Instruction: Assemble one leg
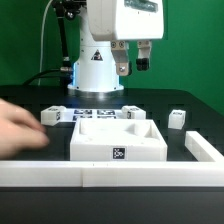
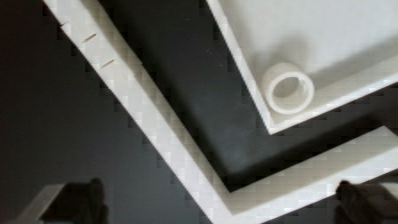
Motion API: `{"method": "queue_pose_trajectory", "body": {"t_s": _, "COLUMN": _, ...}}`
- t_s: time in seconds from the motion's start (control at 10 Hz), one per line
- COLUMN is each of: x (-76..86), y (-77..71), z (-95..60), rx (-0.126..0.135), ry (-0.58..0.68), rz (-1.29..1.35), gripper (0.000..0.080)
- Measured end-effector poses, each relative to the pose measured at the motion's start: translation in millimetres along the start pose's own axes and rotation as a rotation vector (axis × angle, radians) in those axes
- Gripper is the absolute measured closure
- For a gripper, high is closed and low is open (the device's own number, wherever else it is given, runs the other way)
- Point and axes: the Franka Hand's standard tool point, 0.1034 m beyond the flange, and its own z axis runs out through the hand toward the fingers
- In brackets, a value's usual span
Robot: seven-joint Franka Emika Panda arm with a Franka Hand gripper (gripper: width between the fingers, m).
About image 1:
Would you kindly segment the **blurred human hand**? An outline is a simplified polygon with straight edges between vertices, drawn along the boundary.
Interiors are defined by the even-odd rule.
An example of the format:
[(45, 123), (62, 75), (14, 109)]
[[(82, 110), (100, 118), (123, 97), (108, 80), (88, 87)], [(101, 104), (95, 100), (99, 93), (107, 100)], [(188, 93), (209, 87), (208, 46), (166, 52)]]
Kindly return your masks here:
[(0, 159), (48, 143), (45, 128), (29, 111), (0, 99)]

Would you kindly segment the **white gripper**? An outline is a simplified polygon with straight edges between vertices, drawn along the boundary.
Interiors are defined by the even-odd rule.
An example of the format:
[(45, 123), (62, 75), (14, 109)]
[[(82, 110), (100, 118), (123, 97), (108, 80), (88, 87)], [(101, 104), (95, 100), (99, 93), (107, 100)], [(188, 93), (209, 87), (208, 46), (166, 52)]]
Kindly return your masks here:
[(151, 39), (161, 39), (164, 34), (162, 0), (116, 0), (115, 38), (111, 42), (111, 53), (119, 76), (131, 73), (129, 43), (123, 40), (141, 40), (137, 42), (138, 71), (147, 71), (150, 67), (152, 49)]

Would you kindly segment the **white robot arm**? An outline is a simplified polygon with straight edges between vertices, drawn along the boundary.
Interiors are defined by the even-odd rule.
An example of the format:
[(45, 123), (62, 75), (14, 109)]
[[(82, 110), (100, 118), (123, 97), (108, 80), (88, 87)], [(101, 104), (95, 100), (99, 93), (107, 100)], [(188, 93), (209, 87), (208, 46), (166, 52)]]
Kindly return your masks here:
[(152, 41), (164, 34), (162, 0), (85, 0), (80, 9), (80, 53), (71, 95), (120, 94), (121, 77), (150, 67)]

